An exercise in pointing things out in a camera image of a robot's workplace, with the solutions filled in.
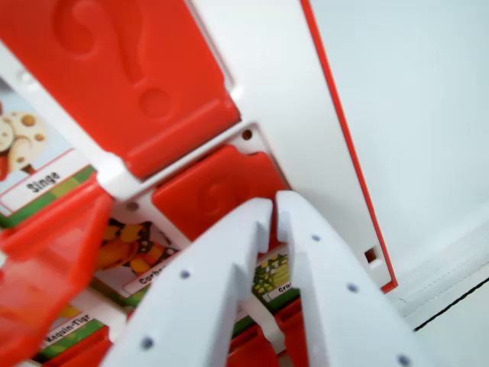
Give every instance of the red flap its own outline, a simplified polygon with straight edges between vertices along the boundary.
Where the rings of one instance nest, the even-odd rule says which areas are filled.
[[[265,153],[246,155],[228,145],[157,189],[153,203],[193,241],[236,206],[253,197],[273,200],[285,189]],[[270,249],[278,243],[274,215]]]
[[[277,325],[285,334],[287,354],[296,367],[307,367],[306,331],[300,300],[294,301],[275,316]]]
[[[89,283],[112,209],[95,176],[0,235],[0,361],[39,348],[57,314]]]
[[[239,120],[184,0],[2,0],[0,38],[138,177]]]
[[[274,348],[255,325],[231,341],[226,366],[279,367],[279,363]]]

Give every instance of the white surface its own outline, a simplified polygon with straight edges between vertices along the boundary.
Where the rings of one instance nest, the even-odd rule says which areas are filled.
[[[258,125],[290,186],[314,203],[379,285],[388,283],[390,275],[300,2],[192,4],[225,65],[242,121]],[[380,265],[371,269],[364,253],[374,246]]]
[[[416,334],[446,367],[487,367],[489,284],[450,307]]]
[[[411,327],[489,278],[488,237],[489,222],[474,222],[470,232],[399,278],[399,287],[388,297]]]
[[[254,294],[248,299],[241,301],[239,306],[261,328],[265,338],[270,342],[276,354],[285,350],[285,335],[278,327],[274,315],[271,314]]]
[[[489,202],[489,3],[312,0],[394,270]]]
[[[277,193],[278,239],[290,247],[311,366],[434,366],[351,249],[304,198]]]
[[[108,326],[108,338],[113,343],[125,328],[127,315],[123,309],[89,287],[73,298],[70,303],[88,313],[91,318]]]
[[[271,200],[249,200],[177,255],[103,365],[224,365],[238,301],[251,296],[257,253],[268,250],[272,209]]]

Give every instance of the white wall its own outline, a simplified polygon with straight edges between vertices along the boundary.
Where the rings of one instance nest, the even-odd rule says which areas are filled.
[[[489,2],[312,4],[402,274],[489,219]]]
[[[446,367],[486,367],[489,284],[453,305],[416,335]]]

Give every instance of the small hole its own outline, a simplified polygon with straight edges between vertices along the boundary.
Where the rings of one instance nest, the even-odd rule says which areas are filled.
[[[187,279],[188,277],[190,277],[190,271],[188,271],[188,270],[182,270],[180,272],[180,277],[182,279]]]
[[[409,359],[408,356],[405,356],[404,354],[400,354],[397,356],[397,361],[399,364],[403,367],[408,367],[411,365],[411,360]]]
[[[135,203],[134,201],[131,201],[130,203],[127,203],[125,207],[130,212],[135,212],[136,210],[139,209],[139,204]]]
[[[358,292],[358,287],[357,287],[356,284],[348,283],[348,284],[346,284],[346,287],[352,293],[357,293]]]
[[[241,134],[241,136],[243,137],[244,140],[250,140],[251,138],[253,138],[253,132],[251,132],[251,130],[244,130],[243,131],[243,134]]]
[[[377,260],[377,253],[375,252],[375,247],[370,248],[365,252],[365,257],[367,258],[368,263]]]
[[[153,346],[153,344],[154,344],[153,340],[150,337],[146,336],[141,341],[141,348],[144,350],[148,350],[149,348],[151,348]]]

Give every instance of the cartoon plant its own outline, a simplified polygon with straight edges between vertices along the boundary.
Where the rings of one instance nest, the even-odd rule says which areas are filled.
[[[254,290],[265,294],[287,283],[289,279],[289,258],[277,254],[257,268],[254,273]]]

